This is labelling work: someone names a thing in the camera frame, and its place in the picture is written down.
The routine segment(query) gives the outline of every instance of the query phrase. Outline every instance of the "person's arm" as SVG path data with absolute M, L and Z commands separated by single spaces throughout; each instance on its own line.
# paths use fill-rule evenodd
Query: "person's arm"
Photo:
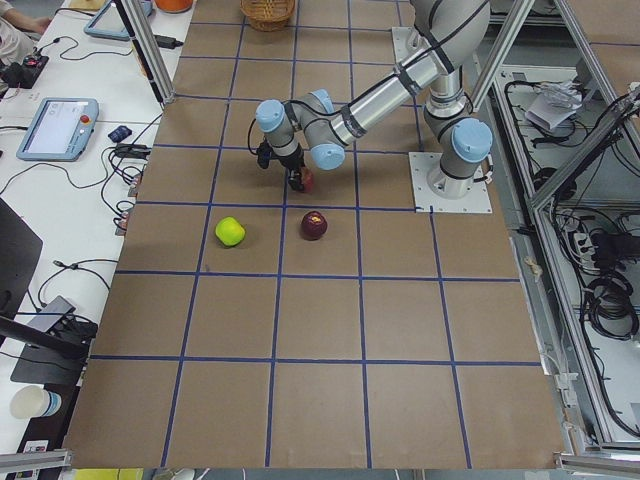
M 21 30 L 28 30 L 30 32 L 36 32 L 39 34 L 43 34 L 51 23 L 50 18 L 29 17 L 28 15 L 25 15 L 15 8 L 10 8 L 6 12 L 4 12 L 4 14 L 2 14 L 2 18 L 4 18 L 7 22 L 9 22 L 16 28 L 19 28 Z

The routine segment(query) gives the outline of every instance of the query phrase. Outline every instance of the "green apple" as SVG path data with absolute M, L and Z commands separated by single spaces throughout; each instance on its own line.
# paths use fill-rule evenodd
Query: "green apple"
M 225 217 L 216 225 L 216 237 L 226 246 L 235 247 L 242 240 L 246 231 L 240 222 L 233 217 Z

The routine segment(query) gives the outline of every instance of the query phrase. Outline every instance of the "orange object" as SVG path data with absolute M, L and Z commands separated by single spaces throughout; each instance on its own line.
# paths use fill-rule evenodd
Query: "orange object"
M 193 0 L 156 0 L 156 7 L 168 13 L 186 12 L 193 5 Z

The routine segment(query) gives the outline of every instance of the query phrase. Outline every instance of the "yellow object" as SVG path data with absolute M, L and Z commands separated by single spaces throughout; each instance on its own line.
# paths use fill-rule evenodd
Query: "yellow object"
M 76 470 L 74 480 L 141 480 L 143 473 L 142 468 L 82 469 Z
M 225 217 L 216 225 L 216 237 L 227 247 L 238 245 L 245 234 L 244 227 L 233 217 Z
M 79 10 L 95 11 L 100 10 L 105 0 L 71 0 L 69 8 L 77 8 Z

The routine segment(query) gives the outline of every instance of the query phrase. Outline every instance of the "blue joint cap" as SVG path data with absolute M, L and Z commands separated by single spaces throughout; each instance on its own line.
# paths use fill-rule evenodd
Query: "blue joint cap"
M 467 163 L 480 163 L 491 151 L 491 129 L 475 118 L 465 118 L 453 127 L 451 143 L 458 156 Z
M 344 162 L 344 148 L 335 143 L 323 143 L 311 149 L 313 161 L 321 170 L 333 170 Z
M 333 108 L 333 102 L 331 101 L 331 97 L 329 96 L 329 92 L 327 92 L 324 88 L 311 92 L 311 95 L 313 95 L 318 100 L 320 100 L 320 103 L 322 103 L 322 106 L 324 107 L 325 112 L 327 113 L 335 112 Z
M 256 121 L 264 133 L 273 132 L 283 119 L 284 105 L 279 100 L 265 100 L 256 109 Z

